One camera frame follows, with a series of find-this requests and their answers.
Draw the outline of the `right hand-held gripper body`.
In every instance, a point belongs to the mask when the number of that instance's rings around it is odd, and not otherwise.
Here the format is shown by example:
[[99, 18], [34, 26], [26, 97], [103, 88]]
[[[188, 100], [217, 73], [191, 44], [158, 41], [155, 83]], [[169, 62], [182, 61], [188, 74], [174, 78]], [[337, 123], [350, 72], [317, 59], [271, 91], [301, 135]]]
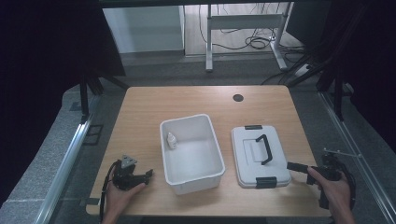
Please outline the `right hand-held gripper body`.
[[346, 182], [350, 190], [350, 208], [353, 209], [356, 202], [356, 181], [347, 167], [335, 156], [333, 152], [326, 152], [321, 156], [322, 165], [314, 167], [325, 179], [329, 181], [339, 181], [345, 175]]

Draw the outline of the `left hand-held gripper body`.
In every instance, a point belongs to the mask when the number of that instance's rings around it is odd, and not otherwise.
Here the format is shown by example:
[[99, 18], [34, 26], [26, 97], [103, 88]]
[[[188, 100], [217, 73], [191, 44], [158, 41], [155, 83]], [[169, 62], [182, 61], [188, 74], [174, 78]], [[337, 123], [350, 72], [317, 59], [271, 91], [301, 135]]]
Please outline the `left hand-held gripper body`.
[[142, 175], [134, 175], [136, 164], [137, 160], [127, 155], [114, 163], [112, 182], [118, 189], [127, 191], [144, 182]]

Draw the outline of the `white lid with black handle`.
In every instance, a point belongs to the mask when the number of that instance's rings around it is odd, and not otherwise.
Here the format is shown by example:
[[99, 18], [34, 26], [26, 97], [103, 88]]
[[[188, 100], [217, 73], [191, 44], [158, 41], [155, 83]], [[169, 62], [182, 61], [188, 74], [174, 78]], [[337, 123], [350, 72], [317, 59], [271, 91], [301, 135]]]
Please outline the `white lid with black handle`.
[[289, 184], [288, 162], [273, 126], [233, 128], [232, 140], [238, 182], [242, 188], [273, 189]]

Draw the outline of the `white plastic storage box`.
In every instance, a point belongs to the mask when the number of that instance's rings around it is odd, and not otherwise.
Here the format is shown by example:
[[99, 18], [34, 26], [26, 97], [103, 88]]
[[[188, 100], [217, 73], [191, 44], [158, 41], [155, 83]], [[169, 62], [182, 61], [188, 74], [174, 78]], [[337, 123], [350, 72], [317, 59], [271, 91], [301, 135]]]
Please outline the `white plastic storage box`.
[[[168, 146], [169, 133], [177, 139], [176, 149]], [[165, 181], [176, 195], [219, 185], [225, 164], [207, 114], [164, 120], [160, 124], [160, 137]]]

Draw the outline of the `person's left hand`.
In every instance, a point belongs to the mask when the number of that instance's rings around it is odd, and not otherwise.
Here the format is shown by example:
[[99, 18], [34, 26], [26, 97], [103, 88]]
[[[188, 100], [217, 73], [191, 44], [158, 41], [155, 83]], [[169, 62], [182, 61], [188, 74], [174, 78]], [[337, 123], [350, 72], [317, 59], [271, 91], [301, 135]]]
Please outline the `person's left hand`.
[[106, 190], [106, 209], [101, 224], [117, 224], [120, 215], [130, 204], [133, 197], [145, 188], [142, 183], [130, 190], [120, 190], [113, 183], [109, 183]]

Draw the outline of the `person's right hand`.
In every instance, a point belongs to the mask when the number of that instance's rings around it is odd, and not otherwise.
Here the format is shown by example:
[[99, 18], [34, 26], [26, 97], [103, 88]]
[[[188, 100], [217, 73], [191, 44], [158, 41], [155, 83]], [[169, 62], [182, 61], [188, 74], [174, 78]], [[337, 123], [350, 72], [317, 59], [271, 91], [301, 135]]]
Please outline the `person's right hand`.
[[324, 191], [335, 224], [356, 224], [350, 208], [351, 193], [345, 174], [341, 173], [341, 179], [338, 181], [330, 181], [312, 167], [308, 167], [307, 171], [316, 179], [318, 187]]

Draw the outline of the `black metal stand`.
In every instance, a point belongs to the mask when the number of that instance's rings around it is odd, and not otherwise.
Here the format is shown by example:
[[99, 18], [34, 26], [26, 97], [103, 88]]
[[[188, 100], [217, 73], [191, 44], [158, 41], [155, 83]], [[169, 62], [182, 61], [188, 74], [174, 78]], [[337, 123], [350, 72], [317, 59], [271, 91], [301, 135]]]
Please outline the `black metal stand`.
[[104, 91], [99, 78], [109, 81], [110, 83], [122, 88], [123, 90], [128, 90], [129, 86], [118, 80], [113, 76], [106, 75], [105, 73], [99, 72], [97, 75], [85, 75], [83, 74], [80, 79], [80, 102], [81, 102], [81, 124], [85, 123], [90, 116], [90, 108], [88, 102], [88, 90], [91, 90], [94, 95], [101, 95]]
[[287, 84], [288, 88], [292, 88], [309, 79], [313, 75], [321, 73], [316, 84], [316, 88], [318, 91], [327, 91], [330, 86], [334, 84], [333, 112], [341, 121], [344, 120], [342, 115], [343, 72], [341, 60], [343, 52], [361, 22], [367, 7], [368, 5], [364, 2], [354, 3], [344, 20], [335, 30], [339, 36], [337, 40], [332, 41], [332, 49], [329, 51], [328, 57], [322, 63], [318, 63], [305, 74], [295, 78]]

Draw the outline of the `black curtain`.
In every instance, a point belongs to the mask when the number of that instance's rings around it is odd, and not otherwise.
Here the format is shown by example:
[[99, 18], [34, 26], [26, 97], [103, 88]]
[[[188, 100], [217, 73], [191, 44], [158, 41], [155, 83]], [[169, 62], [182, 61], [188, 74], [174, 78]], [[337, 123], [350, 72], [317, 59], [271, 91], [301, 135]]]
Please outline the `black curtain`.
[[317, 88], [349, 84], [352, 104], [396, 152], [396, 0], [298, 0], [291, 18], [320, 36], [309, 48]]
[[99, 0], [0, 0], [0, 206], [41, 147], [64, 93], [122, 74]]

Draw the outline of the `white cabinet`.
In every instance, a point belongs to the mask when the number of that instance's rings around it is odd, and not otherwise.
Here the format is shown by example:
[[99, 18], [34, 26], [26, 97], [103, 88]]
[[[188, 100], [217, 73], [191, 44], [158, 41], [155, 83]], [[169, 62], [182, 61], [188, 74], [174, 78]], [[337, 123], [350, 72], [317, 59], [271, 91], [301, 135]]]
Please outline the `white cabinet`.
[[119, 53], [179, 51], [184, 45], [184, 7], [104, 8]]

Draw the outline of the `aluminium floor rail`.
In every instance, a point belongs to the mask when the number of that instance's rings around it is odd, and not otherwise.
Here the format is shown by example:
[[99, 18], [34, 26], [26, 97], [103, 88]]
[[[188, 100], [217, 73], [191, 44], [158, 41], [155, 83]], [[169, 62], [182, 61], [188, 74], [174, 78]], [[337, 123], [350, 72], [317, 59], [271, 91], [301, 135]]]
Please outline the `aluminium floor rail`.
[[341, 138], [346, 144], [346, 152], [342, 152], [340, 149], [331, 150], [326, 148], [324, 148], [324, 151], [344, 155], [353, 159], [386, 221], [388, 224], [396, 224], [396, 206], [393, 204], [390, 197], [376, 178], [372, 169], [369, 167], [366, 158], [361, 153], [361, 150], [352, 137], [349, 129], [333, 111], [333, 102], [330, 96], [326, 92], [319, 92], [318, 96], [324, 104], [337, 132], [340, 133]]
[[101, 100], [101, 96], [93, 96], [88, 102], [88, 109], [90, 114], [85, 117], [84, 122], [80, 122], [74, 133], [74, 136], [64, 154], [63, 160], [60, 163], [59, 169], [53, 178], [46, 197], [41, 204], [33, 224], [49, 224], [50, 218], [55, 210], [56, 204], [59, 201], [67, 179], [72, 171], [75, 160], [82, 146], [83, 140], [91, 126], [96, 107]]

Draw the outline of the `white metal desk frame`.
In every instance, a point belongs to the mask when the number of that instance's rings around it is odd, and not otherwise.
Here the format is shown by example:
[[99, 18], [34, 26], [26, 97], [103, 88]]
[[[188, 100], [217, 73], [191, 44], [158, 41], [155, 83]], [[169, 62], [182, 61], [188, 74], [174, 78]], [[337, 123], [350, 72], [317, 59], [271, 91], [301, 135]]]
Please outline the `white metal desk frame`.
[[279, 51], [279, 43], [289, 17], [291, 2], [286, 4], [282, 13], [261, 15], [231, 15], [212, 16], [211, 6], [207, 6], [206, 17], [206, 47], [205, 47], [205, 70], [213, 71], [212, 31], [221, 29], [276, 29], [276, 34], [270, 38], [270, 47], [276, 58], [281, 71], [288, 69], [282, 54]]

